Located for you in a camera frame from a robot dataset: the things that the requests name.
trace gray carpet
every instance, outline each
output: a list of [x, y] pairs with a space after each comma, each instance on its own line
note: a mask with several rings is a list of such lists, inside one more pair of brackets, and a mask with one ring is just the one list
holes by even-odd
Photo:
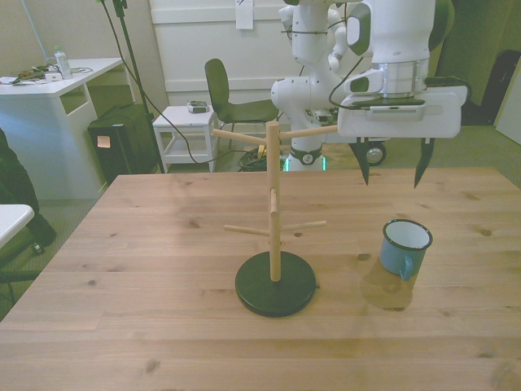
[[[387, 158], [380, 168], [413, 168], [420, 157], [417, 139], [390, 139], [385, 142]], [[221, 155], [228, 152], [228, 142], [221, 140]], [[232, 143], [232, 150], [251, 149], [252, 145]], [[327, 144], [323, 150], [330, 169], [356, 169], [357, 162], [347, 144]], [[216, 171], [238, 171], [237, 162], [243, 153], [232, 152], [217, 160]], [[498, 133], [492, 126], [466, 126], [453, 139], [436, 140], [430, 167], [494, 167], [515, 186], [521, 188], [521, 146]], [[208, 172], [208, 164], [170, 165], [169, 173]], [[81, 220], [94, 206], [96, 200], [43, 200], [41, 212], [58, 232], [56, 241], [43, 254], [36, 255], [30, 248], [24, 250], [3, 270], [41, 270], [58, 252], [65, 240], [73, 233]], [[30, 239], [27, 229], [21, 231], [6, 247], [8, 252], [20, 242]], [[25, 292], [29, 283], [13, 283], [16, 299]], [[10, 294], [6, 284], [0, 284], [0, 320], [11, 308]]]

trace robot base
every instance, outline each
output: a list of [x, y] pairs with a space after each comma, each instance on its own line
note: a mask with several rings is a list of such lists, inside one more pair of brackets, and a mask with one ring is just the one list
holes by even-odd
[[276, 283], [269, 277], [269, 252], [243, 263], [235, 277], [235, 290], [246, 308], [278, 318], [299, 312], [311, 301], [317, 280], [308, 262], [282, 251], [281, 272]]
[[296, 157], [289, 155], [284, 163], [284, 171], [326, 171], [326, 168], [324, 156], [318, 157], [312, 165], [303, 165]]

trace black round base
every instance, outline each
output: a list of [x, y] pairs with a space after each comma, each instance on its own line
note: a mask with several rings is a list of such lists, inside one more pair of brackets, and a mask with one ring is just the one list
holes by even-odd
[[281, 252], [281, 279], [269, 277], [269, 253], [248, 259], [235, 277], [235, 290], [250, 311], [270, 317], [288, 316], [311, 300], [317, 280], [311, 266], [295, 254]]

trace wooden mug tree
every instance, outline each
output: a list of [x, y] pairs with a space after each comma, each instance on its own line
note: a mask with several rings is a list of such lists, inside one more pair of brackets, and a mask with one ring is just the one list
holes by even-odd
[[317, 285], [311, 266], [301, 257], [281, 251], [280, 234], [304, 228], [325, 226], [326, 222], [280, 225], [280, 141], [295, 137], [333, 133], [336, 125], [280, 133], [279, 123], [266, 123], [266, 138], [213, 130], [218, 137], [262, 145], [267, 148], [269, 230], [242, 226], [225, 226], [227, 231], [269, 237], [269, 252], [257, 254], [239, 268], [235, 290], [251, 311], [264, 316], [281, 317], [302, 310], [311, 300]]

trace white mug rim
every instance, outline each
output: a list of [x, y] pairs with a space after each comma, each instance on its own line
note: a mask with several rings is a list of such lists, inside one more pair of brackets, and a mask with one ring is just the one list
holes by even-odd
[[[394, 222], [409, 222], [411, 224], [419, 226], [429, 235], [429, 242], [427, 244], [423, 245], [422, 247], [408, 247], [408, 246], [404, 246], [403, 244], [399, 244], [399, 243], [395, 242], [387, 234], [387, 227], [390, 226]], [[385, 240], [388, 241], [393, 246], [396, 246], [398, 248], [401, 248], [402, 250], [407, 250], [407, 251], [422, 251], [422, 250], [425, 250], [426, 248], [429, 248], [432, 244], [432, 233], [419, 222], [415, 222], [415, 221], [409, 220], [407, 218], [395, 218], [394, 220], [386, 222], [386, 224], [383, 226], [383, 236], [385, 237]]]

